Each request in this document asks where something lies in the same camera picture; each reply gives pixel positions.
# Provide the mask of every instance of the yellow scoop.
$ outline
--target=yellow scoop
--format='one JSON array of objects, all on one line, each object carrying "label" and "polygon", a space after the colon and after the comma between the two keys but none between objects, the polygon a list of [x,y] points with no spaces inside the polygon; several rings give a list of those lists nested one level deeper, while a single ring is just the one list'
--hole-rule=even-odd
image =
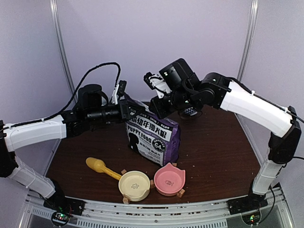
[{"label": "yellow scoop", "polygon": [[108,174],[109,176],[115,178],[116,180],[120,180],[121,179],[121,175],[110,170],[109,168],[107,168],[105,166],[105,163],[97,158],[87,158],[86,159],[86,164],[88,167],[90,167],[92,170],[96,171],[96,172],[104,172],[106,174]]}]

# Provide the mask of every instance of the pink bowl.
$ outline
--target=pink bowl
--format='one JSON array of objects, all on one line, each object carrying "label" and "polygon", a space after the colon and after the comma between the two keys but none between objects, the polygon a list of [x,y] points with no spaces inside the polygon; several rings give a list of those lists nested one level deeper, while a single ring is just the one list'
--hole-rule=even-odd
[{"label": "pink bowl", "polygon": [[176,195],[184,187],[185,181],[186,171],[174,167],[171,163],[157,170],[154,175],[155,187],[164,196]]}]

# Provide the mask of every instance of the wooden table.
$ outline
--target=wooden table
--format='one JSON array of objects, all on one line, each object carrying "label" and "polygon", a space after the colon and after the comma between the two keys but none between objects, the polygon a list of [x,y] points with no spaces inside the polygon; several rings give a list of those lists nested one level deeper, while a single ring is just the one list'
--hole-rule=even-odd
[{"label": "wooden table", "polygon": [[[165,197],[152,189],[140,203],[187,203],[246,195],[259,171],[258,161],[233,113],[203,108],[203,115],[171,119],[181,127],[178,167],[186,170],[186,190],[180,199]],[[102,159],[120,173],[139,170],[153,179],[159,165],[128,148],[125,124],[115,124],[79,137],[62,140],[47,176],[59,182],[67,196],[121,203],[118,181],[96,173],[86,165],[87,157]]]}]

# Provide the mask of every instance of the yellow bowl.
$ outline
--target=yellow bowl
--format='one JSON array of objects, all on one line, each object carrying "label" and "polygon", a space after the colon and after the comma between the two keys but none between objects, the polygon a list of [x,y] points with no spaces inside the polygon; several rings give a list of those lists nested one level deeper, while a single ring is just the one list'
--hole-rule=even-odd
[{"label": "yellow bowl", "polygon": [[130,201],[141,201],[149,195],[150,179],[143,172],[130,171],[121,177],[118,188]]}]

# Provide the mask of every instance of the bag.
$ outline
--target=bag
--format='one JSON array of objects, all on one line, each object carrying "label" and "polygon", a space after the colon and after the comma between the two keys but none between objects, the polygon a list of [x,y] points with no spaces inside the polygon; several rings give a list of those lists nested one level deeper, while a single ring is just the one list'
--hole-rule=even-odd
[{"label": "bag", "polygon": [[176,162],[181,140],[179,124],[168,118],[160,120],[149,111],[148,106],[144,103],[131,99],[127,94],[124,97],[128,102],[145,107],[143,113],[125,124],[129,147],[161,166],[169,162]]}]

